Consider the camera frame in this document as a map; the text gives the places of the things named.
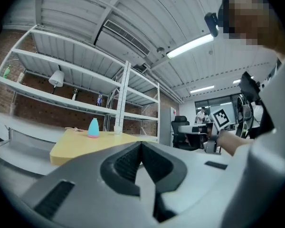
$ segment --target chair backrest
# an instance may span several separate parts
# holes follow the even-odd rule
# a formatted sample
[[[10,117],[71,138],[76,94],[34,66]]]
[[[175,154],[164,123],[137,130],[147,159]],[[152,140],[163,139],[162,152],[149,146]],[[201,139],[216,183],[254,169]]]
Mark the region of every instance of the chair backrest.
[[[175,116],[174,121],[171,122],[171,126],[173,128],[174,134],[178,134],[178,140],[184,141],[186,139],[184,133],[179,133],[179,126],[187,126],[190,125],[190,123],[187,121],[187,118],[185,116]]]

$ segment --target office chair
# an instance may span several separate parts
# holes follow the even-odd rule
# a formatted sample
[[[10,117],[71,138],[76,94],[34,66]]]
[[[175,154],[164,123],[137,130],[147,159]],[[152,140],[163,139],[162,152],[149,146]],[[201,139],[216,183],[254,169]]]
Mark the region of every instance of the office chair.
[[[173,147],[182,150],[193,151],[196,150],[196,148],[189,146],[189,144],[186,142],[185,134],[180,133],[178,130],[179,126],[187,126],[187,125],[190,125],[190,123],[187,121],[187,118],[185,116],[175,116],[175,120],[171,122],[171,126],[174,132]]]

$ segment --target white lamp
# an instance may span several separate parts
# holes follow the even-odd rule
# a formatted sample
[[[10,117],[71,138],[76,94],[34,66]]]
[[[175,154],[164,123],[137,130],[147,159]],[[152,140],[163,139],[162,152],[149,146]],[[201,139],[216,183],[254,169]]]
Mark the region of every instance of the white lamp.
[[[61,72],[60,70],[57,70],[52,75],[52,77],[48,80],[49,83],[54,86],[52,94],[54,93],[56,87],[62,87],[63,86],[64,77],[65,77],[65,73]]]

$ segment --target fluorescent light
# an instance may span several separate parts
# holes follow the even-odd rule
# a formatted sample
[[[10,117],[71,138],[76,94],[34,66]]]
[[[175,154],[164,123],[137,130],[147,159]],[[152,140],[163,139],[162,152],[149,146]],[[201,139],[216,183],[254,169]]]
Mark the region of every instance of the fluorescent light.
[[[186,43],[183,46],[180,46],[179,48],[172,50],[171,52],[167,53],[167,57],[169,59],[174,58],[174,57],[178,56],[179,54],[182,54],[185,51],[188,51],[190,49],[201,46],[201,45],[208,43],[208,42],[211,42],[211,41],[213,41],[213,36],[211,34],[202,36],[200,38],[197,38],[193,41]]]
[[[223,104],[220,104],[220,105],[228,105],[228,104],[232,104],[232,102],[227,102],[227,103],[223,103]]]
[[[198,92],[198,91],[202,91],[202,90],[206,90],[206,89],[213,89],[213,88],[214,88],[214,85],[213,86],[209,86],[209,87],[205,87],[205,88],[201,88],[201,89],[191,90],[190,93],[195,93],[195,92]]]
[[[237,84],[237,83],[239,83],[239,82],[241,82],[241,80],[240,80],[240,79],[237,79],[237,80],[233,81],[233,83],[234,83],[234,84]]]
[[[205,108],[209,108],[210,106],[205,106]],[[200,110],[201,109],[201,107],[199,107],[199,108],[197,108],[198,110]]]

